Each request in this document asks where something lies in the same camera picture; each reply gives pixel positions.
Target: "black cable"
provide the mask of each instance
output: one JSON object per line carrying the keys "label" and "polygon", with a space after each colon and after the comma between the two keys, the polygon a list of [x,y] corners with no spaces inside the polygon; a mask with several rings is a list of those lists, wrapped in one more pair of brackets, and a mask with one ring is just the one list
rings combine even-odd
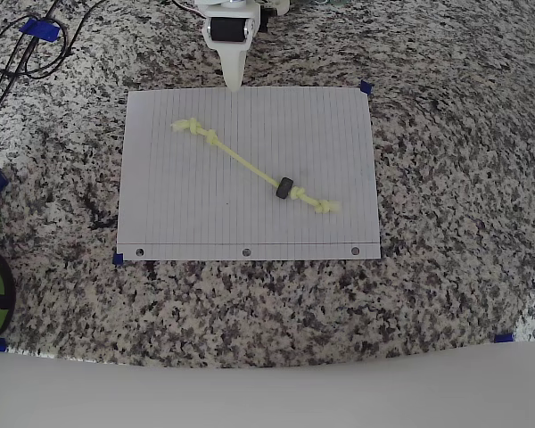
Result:
{"label": "black cable", "polygon": [[14,59],[16,58],[16,55],[20,51],[21,43],[24,40],[24,38],[27,36],[27,34],[24,34],[24,33],[21,34],[20,38],[16,42],[16,45],[15,45],[14,49],[12,50],[12,53],[10,55],[10,58],[8,59],[8,62],[6,63],[6,65],[3,68],[0,67],[0,74],[1,74],[1,76],[0,76],[0,89],[4,85],[5,80],[8,79],[8,85],[6,86],[4,91],[2,92],[2,95],[0,95],[0,107],[2,106],[6,96],[8,94],[10,94],[10,92],[12,91],[12,87],[13,87],[14,83],[16,82],[16,80],[18,78],[20,78],[22,76],[25,76],[25,77],[28,77],[28,78],[31,78],[31,79],[34,79],[34,80],[39,80],[41,78],[47,78],[47,77],[51,76],[52,74],[54,74],[62,66],[62,64],[66,60],[66,58],[68,58],[71,55],[71,49],[74,46],[76,40],[78,39],[79,33],[83,29],[83,26],[85,25],[87,19],[91,16],[91,14],[95,11],[95,9],[97,9],[103,3],[107,2],[107,0],[100,0],[97,3],[95,3],[86,12],[86,14],[83,16],[81,22],[79,23],[78,29],[76,30],[73,38],[70,41],[67,28],[61,22],[59,22],[58,20],[56,20],[55,18],[52,17],[53,14],[54,14],[54,11],[57,8],[57,6],[59,5],[60,1],[61,0],[55,0],[52,3],[50,9],[48,10],[48,12],[47,12],[47,14],[45,15],[44,18],[38,18],[36,15],[33,15],[33,14],[28,14],[28,15],[22,16],[18,20],[13,21],[10,24],[8,24],[6,26],[6,28],[4,28],[2,30],[2,32],[0,33],[0,43],[1,43],[3,38],[4,38],[4,36],[5,36],[5,34],[6,34],[6,32],[9,29],[11,29],[14,26],[18,25],[20,22],[25,21],[25,20],[29,20],[29,19],[35,20],[35,22],[32,25],[36,25],[39,22],[49,22],[49,23],[54,24],[57,27],[59,27],[61,29],[61,31],[62,31],[62,48],[60,50],[60,53],[55,57],[55,59],[53,61],[49,62],[45,66],[38,67],[38,68],[36,68],[34,70],[28,70],[28,61],[29,61],[31,55],[36,50],[37,44],[39,43],[39,38],[38,37],[33,37],[31,39],[31,41],[29,42],[28,46],[26,47],[26,50],[22,54],[22,57],[21,57],[20,61],[18,62],[18,65],[16,66],[16,70],[15,71],[11,71],[10,68],[12,67],[12,64],[14,62]]}

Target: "lined paper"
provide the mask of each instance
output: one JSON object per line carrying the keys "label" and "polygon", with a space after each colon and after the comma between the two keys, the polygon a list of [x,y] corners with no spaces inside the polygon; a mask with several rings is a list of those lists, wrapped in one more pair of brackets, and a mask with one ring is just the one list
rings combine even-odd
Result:
{"label": "lined paper", "polygon": [[[275,180],[338,201],[316,214],[201,136],[197,118]],[[367,95],[335,87],[131,92],[119,195],[124,260],[377,259],[380,237]]]}

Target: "speckled granite surface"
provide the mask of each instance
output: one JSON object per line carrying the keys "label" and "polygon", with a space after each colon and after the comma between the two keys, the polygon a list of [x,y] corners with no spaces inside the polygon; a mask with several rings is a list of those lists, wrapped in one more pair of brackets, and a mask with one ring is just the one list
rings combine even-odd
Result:
{"label": "speckled granite surface", "polygon": [[[0,2],[0,28],[48,3]],[[86,8],[63,3],[72,32]],[[535,339],[533,2],[296,4],[254,41],[246,85],[374,83],[382,260],[114,267],[128,90],[222,85],[201,23],[167,3],[111,0],[0,111],[12,351],[289,366]]]}

